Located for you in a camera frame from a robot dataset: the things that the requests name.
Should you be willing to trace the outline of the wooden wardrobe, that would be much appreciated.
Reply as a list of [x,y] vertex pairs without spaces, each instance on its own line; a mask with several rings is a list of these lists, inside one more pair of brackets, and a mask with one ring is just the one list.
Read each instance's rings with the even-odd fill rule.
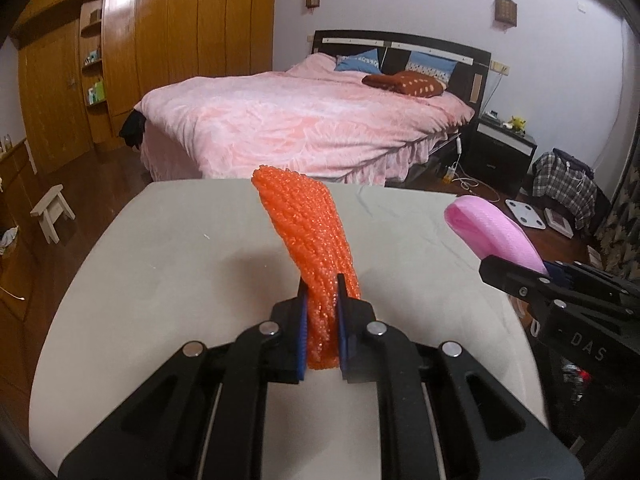
[[274,0],[30,0],[9,36],[37,170],[114,148],[155,88],[270,70],[273,17]]

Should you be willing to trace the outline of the right wall lamp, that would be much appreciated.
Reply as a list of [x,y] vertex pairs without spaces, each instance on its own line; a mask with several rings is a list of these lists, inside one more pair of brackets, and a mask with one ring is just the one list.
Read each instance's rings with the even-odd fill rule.
[[513,0],[495,0],[494,20],[511,27],[518,26],[518,4]]

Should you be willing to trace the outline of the white crumpled paper on desk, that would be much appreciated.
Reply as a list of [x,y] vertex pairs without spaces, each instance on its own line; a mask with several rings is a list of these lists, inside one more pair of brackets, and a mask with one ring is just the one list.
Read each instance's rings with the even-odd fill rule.
[[5,230],[0,237],[0,256],[3,256],[11,245],[16,241],[18,235],[18,227],[12,226]]

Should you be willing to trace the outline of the orange foam net sheet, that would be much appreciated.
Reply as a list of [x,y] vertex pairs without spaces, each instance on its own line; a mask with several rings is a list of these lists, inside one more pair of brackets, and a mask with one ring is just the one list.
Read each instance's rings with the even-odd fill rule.
[[261,166],[252,175],[262,206],[308,290],[307,366],[338,365],[337,278],[361,297],[344,226],[329,188],[298,172]]

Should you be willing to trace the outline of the left blue pillow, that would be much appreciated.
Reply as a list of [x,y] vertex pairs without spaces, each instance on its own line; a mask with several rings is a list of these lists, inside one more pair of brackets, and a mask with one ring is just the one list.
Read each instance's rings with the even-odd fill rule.
[[337,72],[359,72],[368,75],[381,75],[378,50],[367,50],[358,54],[338,56],[335,70]]

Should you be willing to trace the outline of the yellow plush toy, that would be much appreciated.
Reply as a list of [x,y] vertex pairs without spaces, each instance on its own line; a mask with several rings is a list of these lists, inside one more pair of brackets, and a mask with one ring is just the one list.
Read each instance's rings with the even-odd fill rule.
[[524,132],[526,129],[526,120],[518,116],[512,116],[509,125],[513,131]]

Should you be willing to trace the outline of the small white wooden stool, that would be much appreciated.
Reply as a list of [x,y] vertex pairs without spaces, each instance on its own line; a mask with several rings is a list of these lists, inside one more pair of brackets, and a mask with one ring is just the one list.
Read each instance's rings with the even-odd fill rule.
[[48,244],[58,244],[60,237],[55,229],[55,222],[63,216],[67,220],[75,220],[76,214],[70,208],[63,195],[62,184],[53,185],[48,189],[30,212],[30,215],[38,219],[40,229]]

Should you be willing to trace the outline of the plaid cloth on chair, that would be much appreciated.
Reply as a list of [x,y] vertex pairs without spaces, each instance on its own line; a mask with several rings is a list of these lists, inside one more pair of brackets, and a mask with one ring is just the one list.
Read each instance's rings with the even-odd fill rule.
[[598,187],[593,170],[581,160],[555,148],[534,162],[533,196],[547,196],[567,209],[574,226],[588,226],[596,213]]

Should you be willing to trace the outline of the brown dotted cushion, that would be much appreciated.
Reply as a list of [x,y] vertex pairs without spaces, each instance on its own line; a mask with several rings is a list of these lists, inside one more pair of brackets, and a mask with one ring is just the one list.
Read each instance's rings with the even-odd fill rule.
[[403,70],[393,75],[368,75],[363,78],[362,83],[371,88],[421,99],[440,96],[446,90],[446,84],[437,78],[412,70]]

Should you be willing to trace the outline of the beige table cloth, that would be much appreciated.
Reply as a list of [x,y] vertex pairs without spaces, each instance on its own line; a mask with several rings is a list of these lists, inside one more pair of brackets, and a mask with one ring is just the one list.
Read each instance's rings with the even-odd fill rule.
[[[457,341],[533,414],[537,367],[508,297],[446,225],[451,196],[334,184],[361,295],[410,339]],[[232,341],[296,294],[299,274],[247,180],[149,185],[106,229],[58,307],[35,372],[29,440],[49,468],[185,342]],[[268,389],[267,479],[375,479],[374,385],[311,370]]]

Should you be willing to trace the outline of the black cloth at bed corner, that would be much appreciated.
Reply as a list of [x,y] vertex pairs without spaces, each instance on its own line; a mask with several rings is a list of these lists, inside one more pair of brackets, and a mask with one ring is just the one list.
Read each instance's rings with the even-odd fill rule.
[[130,148],[138,150],[142,144],[146,117],[138,110],[132,110],[120,127],[118,136]]

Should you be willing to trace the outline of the black white nightstand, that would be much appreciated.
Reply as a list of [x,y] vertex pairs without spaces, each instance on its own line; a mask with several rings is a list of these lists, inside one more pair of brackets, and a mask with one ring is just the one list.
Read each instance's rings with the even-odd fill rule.
[[462,168],[505,196],[515,198],[537,149],[536,141],[480,118],[463,145]]

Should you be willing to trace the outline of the pink foam net sleeve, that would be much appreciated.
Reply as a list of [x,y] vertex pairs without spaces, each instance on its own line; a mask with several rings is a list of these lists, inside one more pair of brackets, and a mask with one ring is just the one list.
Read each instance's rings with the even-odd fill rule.
[[446,207],[444,219],[480,260],[497,256],[539,274],[548,274],[544,260],[524,231],[488,200],[459,196]]

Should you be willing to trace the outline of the white bathroom scale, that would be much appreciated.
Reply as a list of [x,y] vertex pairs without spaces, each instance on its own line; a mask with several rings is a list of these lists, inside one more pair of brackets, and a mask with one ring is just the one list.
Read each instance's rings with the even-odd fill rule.
[[506,200],[504,203],[520,226],[539,231],[547,227],[533,206],[517,200]]

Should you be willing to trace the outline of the book on floor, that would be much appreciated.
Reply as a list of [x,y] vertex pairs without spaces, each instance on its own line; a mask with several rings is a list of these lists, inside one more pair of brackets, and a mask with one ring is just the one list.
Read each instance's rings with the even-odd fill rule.
[[570,222],[568,222],[562,214],[559,214],[550,208],[544,208],[544,218],[546,219],[548,227],[555,230],[555,232],[562,234],[569,240],[574,237],[574,231]]

